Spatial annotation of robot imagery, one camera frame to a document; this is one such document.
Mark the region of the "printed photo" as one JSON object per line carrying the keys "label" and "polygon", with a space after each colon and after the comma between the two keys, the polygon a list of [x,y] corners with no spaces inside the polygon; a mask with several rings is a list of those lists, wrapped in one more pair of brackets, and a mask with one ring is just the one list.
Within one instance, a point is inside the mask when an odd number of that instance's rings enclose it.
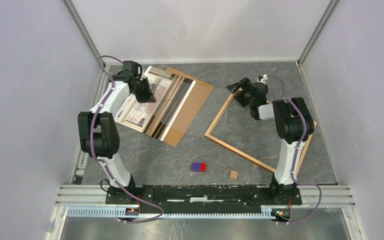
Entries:
{"label": "printed photo", "polygon": [[139,103],[131,94],[115,114],[114,121],[163,142],[196,81],[154,66],[147,68],[145,76],[155,102]]}

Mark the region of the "small wooden cube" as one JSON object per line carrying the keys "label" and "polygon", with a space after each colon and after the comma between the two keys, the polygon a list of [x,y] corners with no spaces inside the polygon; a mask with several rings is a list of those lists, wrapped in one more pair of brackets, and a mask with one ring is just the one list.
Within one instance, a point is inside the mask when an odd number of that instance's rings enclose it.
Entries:
{"label": "small wooden cube", "polygon": [[237,180],[239,177],[239,173],[235,170],[231,170],[229,174],[229,179],[230,180]]}

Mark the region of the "wooden picture frame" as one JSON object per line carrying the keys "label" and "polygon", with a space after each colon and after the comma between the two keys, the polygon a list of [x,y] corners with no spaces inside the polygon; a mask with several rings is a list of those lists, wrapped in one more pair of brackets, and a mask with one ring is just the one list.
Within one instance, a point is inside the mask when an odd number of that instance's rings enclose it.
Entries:
{"label": "wooden picture frame", "polygon": [[273,118],[255,120],[231,93],[204,136],[232,153],[274,173],[279,165],[282,140]]}

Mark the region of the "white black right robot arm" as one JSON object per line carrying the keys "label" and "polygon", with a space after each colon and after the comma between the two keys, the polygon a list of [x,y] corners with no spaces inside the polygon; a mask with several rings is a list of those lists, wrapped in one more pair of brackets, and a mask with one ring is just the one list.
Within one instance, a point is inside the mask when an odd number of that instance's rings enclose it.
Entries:
{"label": "white black right robot arm", "polygon": [[270,75],[264,74],[251,82],[245,77],[227,85],[226,89],[242,107],[249,107],[250,115],[255,120],[274,120],[281,146],[268,196],[273,203],[282,204],[297,188],[299,158],[315,125],[302,97],[283,97],[268,102],[266,81],[269,78]]}

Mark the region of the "brown backing board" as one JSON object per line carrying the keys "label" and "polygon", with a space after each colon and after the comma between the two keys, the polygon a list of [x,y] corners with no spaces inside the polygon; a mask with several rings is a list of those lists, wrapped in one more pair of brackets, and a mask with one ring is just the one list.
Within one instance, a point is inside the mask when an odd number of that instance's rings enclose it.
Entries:
{"label": "brown backing board", "polygon": [[190,125],[204,106],[212,91],[215,89],[215,86],[180,72],[172,67],[168,67],[166,70],[177,76],[193,80],[195,83],[163,139],[164,143],[176,147],[190,128]]}

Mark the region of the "purple red block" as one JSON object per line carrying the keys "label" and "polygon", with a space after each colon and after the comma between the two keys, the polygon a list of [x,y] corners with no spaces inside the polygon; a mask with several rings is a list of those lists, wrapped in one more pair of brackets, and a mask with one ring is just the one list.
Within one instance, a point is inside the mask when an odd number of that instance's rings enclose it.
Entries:
{"label": "purple red block", "polygon": [[205,173],[207,171],[207,164],[205,162],[193,162],[190,170],[198,173]]}

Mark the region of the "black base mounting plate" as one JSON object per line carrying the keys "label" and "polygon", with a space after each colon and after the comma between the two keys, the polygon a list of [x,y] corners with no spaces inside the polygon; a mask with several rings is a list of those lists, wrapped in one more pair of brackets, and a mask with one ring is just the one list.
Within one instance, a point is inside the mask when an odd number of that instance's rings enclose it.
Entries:
{"label": "black base mounting plate", "polygon": [[273,196],[268,185],[142,185],[136,186],[137,199],[124,201],[110,196],[106,204],[126,205],[140,214],[233,214],[257,213],[261,206],[300,206],[298,188],[292,195]]}

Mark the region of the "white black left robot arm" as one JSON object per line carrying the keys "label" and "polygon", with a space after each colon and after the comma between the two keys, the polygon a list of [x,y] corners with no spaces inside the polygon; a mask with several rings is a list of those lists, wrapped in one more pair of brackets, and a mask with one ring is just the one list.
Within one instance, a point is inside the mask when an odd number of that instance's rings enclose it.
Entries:
{"label": "white black left robot arm", "polygon": [[156,99],[143,67],[135,61],[123,61],[122,70],[115,75],[108,74],[108,77],[108,87],[98,103],[77,116],[80,148],[107,174],[107,194],[131,204],[137,199],[137,190],[119,154],[120,136],[113,112],[129,96],[134,96],[139,103],[154,103]]}

